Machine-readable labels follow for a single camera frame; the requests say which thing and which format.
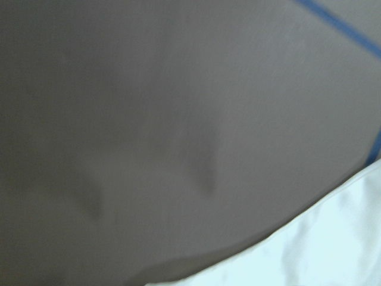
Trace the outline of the cream long-sleeve cat shirt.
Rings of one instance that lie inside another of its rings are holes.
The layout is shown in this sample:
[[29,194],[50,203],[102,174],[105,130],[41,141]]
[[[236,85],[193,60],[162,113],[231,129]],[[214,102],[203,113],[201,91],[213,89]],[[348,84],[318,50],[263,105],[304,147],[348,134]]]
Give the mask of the cream long-sleeve cat shirt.
[[246,250],[176,285],[379,285],[380,162]]

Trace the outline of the blue tape grid lines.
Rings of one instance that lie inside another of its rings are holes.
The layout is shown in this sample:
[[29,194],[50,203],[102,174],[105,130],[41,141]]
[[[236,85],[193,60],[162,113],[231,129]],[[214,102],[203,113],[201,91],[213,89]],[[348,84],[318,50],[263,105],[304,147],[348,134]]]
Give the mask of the blue tape grid lines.
[[348,75],[356,84],[357,98],[364,100],[366,95],[375,94],[376,107],[380,108],[380,71],[375,71],[380,62],[380,44],[369,38],[351,23],[329,10],[320,1],[296,1],[308,13],[333,30],[340,50],[339,58],[348,65],[340,73]]

